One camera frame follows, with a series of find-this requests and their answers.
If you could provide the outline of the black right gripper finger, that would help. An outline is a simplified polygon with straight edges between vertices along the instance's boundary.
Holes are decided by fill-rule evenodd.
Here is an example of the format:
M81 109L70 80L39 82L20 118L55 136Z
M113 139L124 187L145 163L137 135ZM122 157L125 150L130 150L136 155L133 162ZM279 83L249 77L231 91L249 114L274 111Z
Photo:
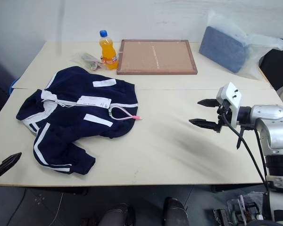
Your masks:
M207 121L205 119L190 119L189 122L195 126L198 126L200 128L204 128L204 129L211 129L217 133L220 132L221 130L221 125L217 124L215 122L212 121Z
M197 102L197 104L205 107L218 107L219 102L216 99L203 99Z

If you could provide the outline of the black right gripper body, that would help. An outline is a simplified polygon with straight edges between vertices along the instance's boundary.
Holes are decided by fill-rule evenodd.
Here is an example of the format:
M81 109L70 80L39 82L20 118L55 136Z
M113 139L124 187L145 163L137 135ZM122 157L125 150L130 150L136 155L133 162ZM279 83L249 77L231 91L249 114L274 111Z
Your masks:
M224 100L217 110L218 113L217 133L221 132L221 128L223 126L229 127L230 125L231 116L232 116L230 106L231 106L230 102L228 100Z

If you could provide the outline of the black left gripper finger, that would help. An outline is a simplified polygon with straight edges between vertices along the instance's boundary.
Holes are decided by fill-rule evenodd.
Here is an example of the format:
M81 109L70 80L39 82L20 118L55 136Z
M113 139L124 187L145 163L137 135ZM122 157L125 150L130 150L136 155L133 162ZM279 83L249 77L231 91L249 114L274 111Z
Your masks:
M8 158L2 161L0 164L0 176L2 176L4 173L6 173L8 170L10 170L20 159L22 153L16 153L13 155L10 155Z

